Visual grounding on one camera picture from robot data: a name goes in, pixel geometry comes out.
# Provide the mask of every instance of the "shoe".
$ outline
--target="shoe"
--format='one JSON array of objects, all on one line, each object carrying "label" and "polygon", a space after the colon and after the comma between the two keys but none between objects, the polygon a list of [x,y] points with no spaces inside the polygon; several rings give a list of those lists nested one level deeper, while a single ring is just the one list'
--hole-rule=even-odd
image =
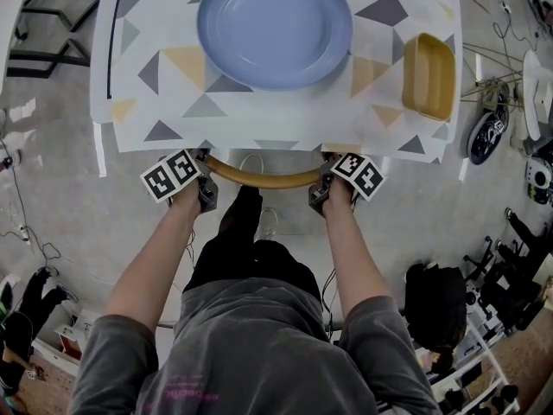
[{"label": "shoe", "polygon": [[7,153],[3,153],[6,157],[2,160],[3,166],[5,169],[16,168],[21,164],[21,151],[16,150],[12,152],[10,156],[7,156]]},{"label": "shoe", "polygon": [[73,303],[78,303],[79,302],[79,299],[77,298],[77,296],[75,294],[73,294],[66,286],[64,286],[63,284],[58,284],[56,286],[56,289],[58,289],[59,291],[62,291],[66,294],[66,297],[67,297],[67,300],[73,302]]},{"label": "shoe", "polygon": [[[251,159],[253,156],[259,161],[257,165],[254,163],[255,159]],[[240,170],[245,170],[246,172],[251,172],[253,174],[263,174],[265,165],[263,163],[263,158],[259,154],[248,154],[244,157],[244,160],[242,160],[239,168]]]},{"label": "shoe", "polygon": [[43,266],[41,267],[41,270],[44,269],[46,272],[48,272],[48,274],[50,275],[50,277],[52,278],[56,278],[56,277],[59,277],[60,276],[60,271],[58,271],[55,267],[53,266]]},{"label": "shoe", "polygon": [[255,241],[260,239],[271,241],[277,235],[278,215],[275,209],[270,207],[265,208],[259,215],[259,227],[257,228],[257,237]]}]

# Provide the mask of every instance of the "black pants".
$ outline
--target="black pants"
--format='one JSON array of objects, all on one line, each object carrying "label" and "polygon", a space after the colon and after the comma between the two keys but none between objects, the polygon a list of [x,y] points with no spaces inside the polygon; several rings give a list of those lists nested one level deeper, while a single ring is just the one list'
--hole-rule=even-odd
[{"label": "black pants", "polygon": [[499,255],[501,255],[507,263],[513,265],[518,274],[523,278],[532,280],[548,254],[546,240],[543,237],[534,235],[531,230],[518,219],[515,213],[511,214],[509,223],[518,237],[528,246],[529,252],[525,257],[521,257],[507,246],[501,245],[498,249]]},{"label": "black pants", "polygon": [[321,300],[313,272],[298,263],[286,247],[275,241],[254,243],[262,203],[259,189],[240,189],[220,223],[219,233],[204,246],[184,291],[222,279],[261,277],[293,284]]}]

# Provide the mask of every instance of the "floor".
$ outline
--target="floor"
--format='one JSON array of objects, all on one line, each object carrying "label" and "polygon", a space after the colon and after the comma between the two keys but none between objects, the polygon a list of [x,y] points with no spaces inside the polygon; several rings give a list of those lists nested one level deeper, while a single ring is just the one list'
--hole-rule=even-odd
[{"label": "floor", "polygon": [[[493,32],[493,22],[505,28],[507,20],[499,0],[477,0],[488,15],[471,0],[461,0],[464,41],[502,50],[502,41]],[[512,26],[518,36],[533,44],[537,25],[525,0],[505,0],[512,8]],[[76,16],[87,2],[45,0]],[[55,51],[67,32],[49,16],[32,16],[25,48]],[[91,44],[93,20],[76,35]],[[509,34],[510,55],[521,59],[529,45]],[[539,41],[537,54],[553,68],[553,42]],[[475,71],[475,57],[465,59]],[[483,77],[507,73],[502,66],[482,58]],[[85,68],[62,66],[50,80],[10,79],[4,85],[0,105],[13,107],[36,98],[36,111],[29,119],[9,124],[14,141],[24,141],[23,163],[17,169],[25,214],[39,239],[51,242],[61,253],[52,263],[61,280],[80,297],[84,306],[101,311],[113,282],[123,272],[149,237],[165,212],[147,194],[139,175],[164,152],[118,153],[113,129],[102,126],[107,176],[99,177],[92,121],[89,118],[88,76]],[[474,84],[467,66],[463,88]],[[481,167],[469,165],[464,182],[459,179],[465,157],[467,131],[476,119],[474,104],[462,104],[460,127],[455,142],[446,150],[442,164],[393,160],[389,179],[369,203],[356,210],[359,225],[374,259],[391,285],[400,305],[404,295],[404,273],[417,260],[435,259],[442,265],[463,265],[465,254],[479,255],[486,235],[510,241],[513,237],[503,211],[512,207],[534,231],[550,219],[549,206],[533,203],[525,193],[523,158],[509,147],[509,136],[519,113],[512,114],[510,130],[498,150]],[[248,151],[219,155],[239,163]],[[307,152],[264,152],[267,173],[291,173],[312,169],[318,156]],[[201,216],[196,225],[194,251],[199,254],[214,233],[219,219],[230,205],[237,187],[216,179],[219,208]],[[267,192],[265,206],[280,216],[277,240],[284,243],[305,265],[310,266],[323,285],[332,270],[326,228],[321,217],[309,209],[307,189]],[[23,211],[10,174],[0,176],[0,232],[16,231],[23,223]],[[0,270],[28,278],[43,263],[34,251],[13,236],[0,239]],[[54,255],[49,247],[48,256]],[[163,314],[164,320],[178,317],[179,291],[192,272],[185,256]],[[334,302],[334,320],[341,319],[339,300]]]}]

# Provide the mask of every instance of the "person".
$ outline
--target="person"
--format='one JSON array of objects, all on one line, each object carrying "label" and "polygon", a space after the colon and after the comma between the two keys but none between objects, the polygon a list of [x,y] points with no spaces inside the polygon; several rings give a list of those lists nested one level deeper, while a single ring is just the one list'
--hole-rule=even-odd
[{"label": "person", "polygon": [[200,212],[198,193],[194,181],[175,196],[115,285],[70,413],[366,415],[378,413],[377,400],[403,414],[440,413],[338,178],[323,212],[346,319],[339,346],[326,336],[309,268],[273,240],[254,241],[263,198],[242,187],[198,259],[158,370],[154,333]]},{"label": "person", "polygon": [[17,392],[23,374],[27,371],[29,376],[44,380],[42,369],[29,363],[33,340],[58,304],[64,300],[78,302],[77,297],[62,284],[42,298],[44,285],[52,276],[57,277],[58,271],[50,266],[35,272],[23,292],[19,309],[4,318],[0,330],[0,387],[6,402],[22,413],[27,413],[27,409]]},{"label": "person", "polygon": [[515,254],[500,239],[496,241],[495,247],[501,258],[514,268],[520,278],[530,282],[544,262],[553,265],[550,256],[551,249],[553,249],[553,240],[551,240],[549,235],[539,237],[534,235],[517,215],[512,212],[510,207],[505,210],[505,217],[518,237],[528,246],[528,254],[524,257]]},{"label": "person", "polygon": [[411,266],[405,276],[405,319],[416,343],[430,351],[430,371],[446,374],[467,331],[467,287],[459,268]]}]

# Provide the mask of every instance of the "cable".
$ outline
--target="cable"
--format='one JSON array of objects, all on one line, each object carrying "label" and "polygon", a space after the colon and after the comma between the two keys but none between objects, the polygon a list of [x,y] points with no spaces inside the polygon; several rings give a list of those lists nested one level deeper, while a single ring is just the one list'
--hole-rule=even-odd
[{"label": "cable", "polygon": [[527,37],[523,36],[522,38],[519,38],[517,36],[517,34],[515,33],[515,30],[512,28],[511,12],[509,12],[509,10],[507,10],[506,5],[505,5],[505,1],[504,0],[500,0],[500,1],[501,1],[501,5],[503,6],[504,12],[507,15],[507,19],[508,19],[509,22],[507,23],[507,28],[505,29],[505,32],[503,32],[503,30],[501,29],[501,27],[499,26],[499,24],[497,22],[493,22],[493,30],[495,31],[495,35],[497,37],[499,37],[503,42],[503,47],[505,48],[505,55],[506,55],[507,61],[509,62],[509,67],[512,69],[511,60],[509,59],[509,54],[507,53],[507,45],[505,43],[505,38],[507,37],[507,34],[509,33],[509,29],[511,29],[512,36],[515,37],[515,39],[517,39],[519,42],[522,42],[522,41],[526,40],[528,42],[528,44],[530,45],[530,48],[534,52],[537,51],[537,39],[536,39],[536,46],[534,47],[532,45],[531,41]]},{"label": "cable", "polygon": [[322,293],[321,293],[321,300],[322,305],[328,312],[328,340],[330,341],[330,338],[333,334],[333,315],[332,315],[332,302],[330,303],[330,307],[327,305],[327,302],[325,301],[325,292],[327,291],[328,286],[332,283],[332,280],[336,277],[336,270],[332,269],[332,272],[330,272],[330,275],[327,278],[327,281],[325,281],[325,284],[322,286]]}]

